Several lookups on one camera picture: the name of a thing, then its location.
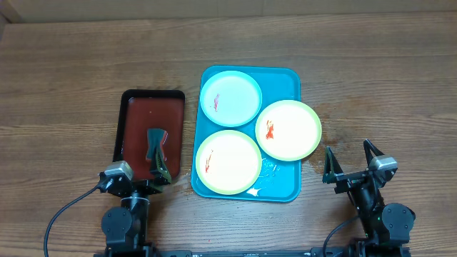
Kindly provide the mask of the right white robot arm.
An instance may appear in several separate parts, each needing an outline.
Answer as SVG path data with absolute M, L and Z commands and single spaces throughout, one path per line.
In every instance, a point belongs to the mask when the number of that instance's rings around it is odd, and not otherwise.
M 363 141 L 367 167 L 363 171 L 345 174 L 329 146 L 325 149 L 323 182 L 336 185 L 335 193 L 347 193 L 357 215 L 335 227 L 326 237 L 322 256 L 410 256 L 404 245 L 410 241 L 415 213 L 400 203 L 386 204 L 380 189 L 398 170 L 394 157 L 384 154 L 368 139 Z M 328 249 L 331 237 L 343 227 L 359 220 L 364 238 L 353 238 L 341 250 Z

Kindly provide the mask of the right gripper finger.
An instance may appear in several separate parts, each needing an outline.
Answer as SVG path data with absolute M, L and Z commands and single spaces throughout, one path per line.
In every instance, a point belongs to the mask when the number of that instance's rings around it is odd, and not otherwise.
M 339 177 L 343 175 L 343 170 L 339 165 L 338 160 L 336 159 L 333 151 L 330 146 L 325 148 L 325 164 L 323 171 L 323 183 L 336 183 L 339 180 Z
M 379 156 L 383 156 L 384 153 L 380 151 L 369 139 L 363 141 L 363 149 L 366 156 L 366 162 L 368 166 L 375 166 Z

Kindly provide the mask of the light blue plate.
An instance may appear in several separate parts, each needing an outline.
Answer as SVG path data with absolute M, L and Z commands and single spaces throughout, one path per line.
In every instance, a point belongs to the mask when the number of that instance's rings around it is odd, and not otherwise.
M 252 76 L 241 71 L 222 71 L 204 82 L 199 102 L 204 114 L 215 124 L 237 127 L 258 114 L 262 92 Z

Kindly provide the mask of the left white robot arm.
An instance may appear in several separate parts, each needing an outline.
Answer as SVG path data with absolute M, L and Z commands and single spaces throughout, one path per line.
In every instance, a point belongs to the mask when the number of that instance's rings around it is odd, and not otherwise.
M 162 193 L 171 182 L 163 149 L 155 146 L 149 154 L 151 172 L 156 177 L 134 180 L 133 169 L 126 161 L 112 163 L 99 174 L 99 190 L 121 199 L 121 205 L 110 208 L 101 219 L 106 236 L 105 256 L 160 256 L 154 243 L 147 241 L 149 196 Z

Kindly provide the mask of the green plate with ketchup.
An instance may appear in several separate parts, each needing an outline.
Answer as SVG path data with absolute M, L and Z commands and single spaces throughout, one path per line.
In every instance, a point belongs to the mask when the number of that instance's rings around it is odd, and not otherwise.
M 261 149 L 279 161 L 298 161 L 312 154 L 321 140 L 321 121 L 308 105 L 281 100 L 258 116 L 256 140 Z

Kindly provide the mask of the dark green scrub sponge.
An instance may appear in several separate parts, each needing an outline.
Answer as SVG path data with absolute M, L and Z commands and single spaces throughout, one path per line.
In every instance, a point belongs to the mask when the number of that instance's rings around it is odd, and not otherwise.
M 146 158 L 152 160 L 159 159 L 161 162 L 166 160 L 164 144 L 166 143 L 168 132 L 160 128 L 150 128 L 147 131 L 148 150 Z

